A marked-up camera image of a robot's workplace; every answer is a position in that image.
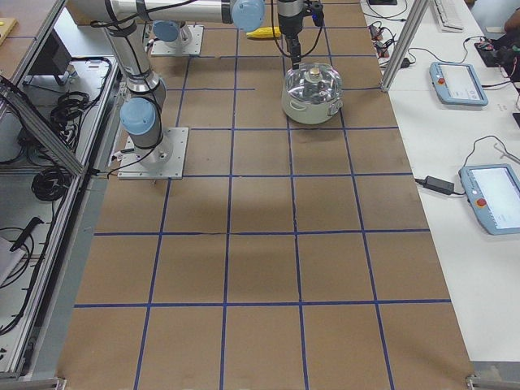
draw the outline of tablet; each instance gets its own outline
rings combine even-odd
[[[490,234],[520,233],[520,182],[509,164],[463,167],[459,176],[477,220]]]
[[[488,104],[488,98],[470,64],[433,63],[430,66],[430,76],[437,96],[444,104]]]

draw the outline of tablet screen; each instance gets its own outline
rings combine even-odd
[[[472,169],[497,229],[520,227],[520,188],[506,168]]]
[[[468,67],[440,65],[440,70],[451,98],[464,100],[480,100],[482,98]]]

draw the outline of yellow object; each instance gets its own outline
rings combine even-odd
[[[0,18],[0,45],[7,38],[13,27],[15,27],[15,24],[16,19],[14,18]]]
[[[268,39],[273,37],[273,28],[272,27],[261,27],[252,32],[246,33],[248,38],[255,39]],[[280,28],[278,26],[275,27],[275,37],[280,38],[282,33],[280,32]]]

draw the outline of metal pot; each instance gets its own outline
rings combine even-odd
[[[321,124],[343,106],[340,74],[326,63],[302,63],[285,75],[282,107],[301,124]]]

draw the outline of keyboard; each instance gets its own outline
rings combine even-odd
[[[431,0],[431,9],[437,18],[437,23],[443,31],[451,33],[462,33],[461,18],[459,17],[453,2],[460,0]]]

